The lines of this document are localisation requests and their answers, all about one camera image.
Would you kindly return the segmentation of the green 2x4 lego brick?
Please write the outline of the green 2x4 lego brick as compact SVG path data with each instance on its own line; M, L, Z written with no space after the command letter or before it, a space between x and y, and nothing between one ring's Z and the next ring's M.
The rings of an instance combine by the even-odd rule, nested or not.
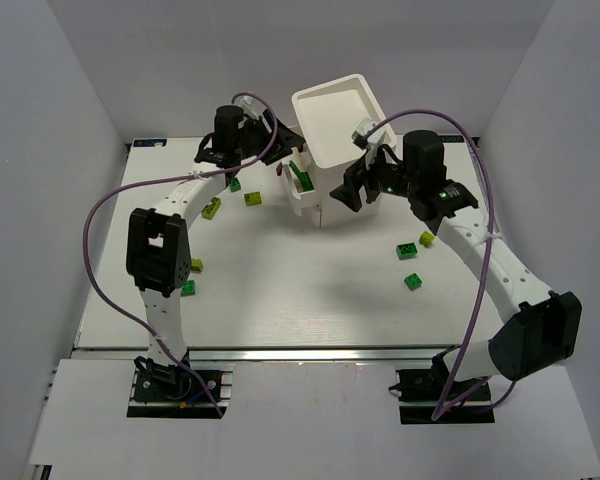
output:
M302 171L293 160L289 162L289 167L299 180L302 192L312 191L314 189L311 178L307 172Z

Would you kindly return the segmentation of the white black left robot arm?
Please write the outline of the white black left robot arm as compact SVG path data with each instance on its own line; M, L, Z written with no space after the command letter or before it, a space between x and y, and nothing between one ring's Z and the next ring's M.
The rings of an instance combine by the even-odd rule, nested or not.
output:
M191 253L189 227L204 208L236 177L236 168L262 154L270 165L305 144L270 110L249 113L244 105L216 110L213 131L200 142L194 157L222 172L204 177L201 172L185 180L150 209L136 208L129 217L126 270L140 292L146 322L151 327L148 357L161 365L188 360L182 333L180 289L189 280Z

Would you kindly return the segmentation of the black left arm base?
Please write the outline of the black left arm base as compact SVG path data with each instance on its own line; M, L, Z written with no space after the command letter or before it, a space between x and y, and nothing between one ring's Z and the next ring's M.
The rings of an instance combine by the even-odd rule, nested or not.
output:
M230 374L198 370L200 379L175 365L160 365L138 356L126 416L131 419L212 419L225 413Z

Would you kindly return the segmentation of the green 2x3 lego brick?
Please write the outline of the green 2x3 lego brick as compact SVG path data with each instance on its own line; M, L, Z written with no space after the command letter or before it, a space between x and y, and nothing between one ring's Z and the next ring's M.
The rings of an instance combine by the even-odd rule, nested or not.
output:
M396 255L399 260L406 260L415 257L418 249L415 243L404 243L396 246Z
M187 280L180 290L182 297L194 296L196 294L196 283L194 280Z

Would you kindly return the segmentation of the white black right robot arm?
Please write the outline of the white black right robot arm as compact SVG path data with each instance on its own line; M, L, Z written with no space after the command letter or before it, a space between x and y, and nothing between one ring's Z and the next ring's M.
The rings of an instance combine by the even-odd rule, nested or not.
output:
M428 130L407 133L402 154L385 144L345 170L331 197L354 212L389 194L411 211L474 274L495 305L502 326L485 341L440 354L435 369L456 381L501 375L518 381L574 353L582 315L572 292L558 293L536 277L503 239L489 231L478 200L447 176L445 148Z

